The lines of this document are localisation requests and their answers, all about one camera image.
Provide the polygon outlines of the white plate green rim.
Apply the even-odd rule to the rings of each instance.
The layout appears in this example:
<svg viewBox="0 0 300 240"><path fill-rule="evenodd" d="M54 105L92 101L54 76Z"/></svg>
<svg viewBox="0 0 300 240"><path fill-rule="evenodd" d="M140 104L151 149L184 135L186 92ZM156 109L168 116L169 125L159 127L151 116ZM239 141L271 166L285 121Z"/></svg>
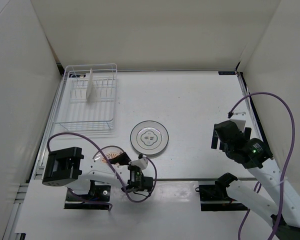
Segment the white plate green rim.
<svg viewBox="0 0 300 240"><path fill-rule="evenodd" d="M130 133L130 143L140 154L156 156L168 146L168 130L159 122L146 120L138 123Z"/></svg>

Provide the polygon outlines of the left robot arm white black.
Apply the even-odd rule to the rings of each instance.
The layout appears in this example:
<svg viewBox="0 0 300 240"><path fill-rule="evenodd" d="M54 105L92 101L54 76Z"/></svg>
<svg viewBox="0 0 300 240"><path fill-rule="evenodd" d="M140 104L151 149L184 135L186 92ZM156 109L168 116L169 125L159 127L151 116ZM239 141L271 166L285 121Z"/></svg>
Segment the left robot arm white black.
<svg viewBox="0 0 300 240"><path fill-rule="evenodd" d="M110 155L110 164L99 152L94 159L84 159L82 149L70 147L48 154L42 184L49 187L67 187L83 200L95 194L92 183L111 185L127 192L153 190L154 178L145 176L143 170L149 161L145 158L131 160L126 152Z"/></svg>

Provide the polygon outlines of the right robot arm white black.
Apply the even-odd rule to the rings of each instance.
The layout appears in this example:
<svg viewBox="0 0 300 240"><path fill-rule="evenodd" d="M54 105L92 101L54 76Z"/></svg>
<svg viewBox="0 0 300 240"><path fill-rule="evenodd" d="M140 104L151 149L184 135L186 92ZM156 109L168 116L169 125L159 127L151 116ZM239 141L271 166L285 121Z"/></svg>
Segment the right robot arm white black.
<svg viewBox="0 0 300 240"><path fill-rule="evenodd" d="M267 222L278 239L300 240L300 195L281 176L283 170L279 169L269 147L258 138L246 137L231 120L215 124L214 134L224 145L225 155L248 170L272 200L246 187L231 173L215 181L216 197L241 202Z"/></svg>

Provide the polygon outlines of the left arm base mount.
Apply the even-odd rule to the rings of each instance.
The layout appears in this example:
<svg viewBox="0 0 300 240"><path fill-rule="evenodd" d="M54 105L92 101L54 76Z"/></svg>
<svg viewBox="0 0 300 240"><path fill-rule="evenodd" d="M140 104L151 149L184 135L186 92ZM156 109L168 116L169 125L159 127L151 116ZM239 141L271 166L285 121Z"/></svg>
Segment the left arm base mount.
<svg viewBox="0 0 300 240"><path fill-rule="evenodd" d="M86 194L78 194L71 188L67 189L64 209L67 210L106 210L110 211L111 186L90 181L90 189Z"/></svg>

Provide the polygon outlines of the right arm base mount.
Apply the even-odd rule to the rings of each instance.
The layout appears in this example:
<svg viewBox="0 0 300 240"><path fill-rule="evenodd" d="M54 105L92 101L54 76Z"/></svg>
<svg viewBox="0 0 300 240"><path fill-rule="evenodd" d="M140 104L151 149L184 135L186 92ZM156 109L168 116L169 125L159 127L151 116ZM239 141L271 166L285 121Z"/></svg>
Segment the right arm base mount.
<svg viewBox="0 0 300 240"><path fill-rule="evenodd" d="M202 212L233 212L246 211L248 208L234 198L228 196L226 188L238 178L225 173L214 183L199 184L195 192L199 193L200 210Z"/></svg>

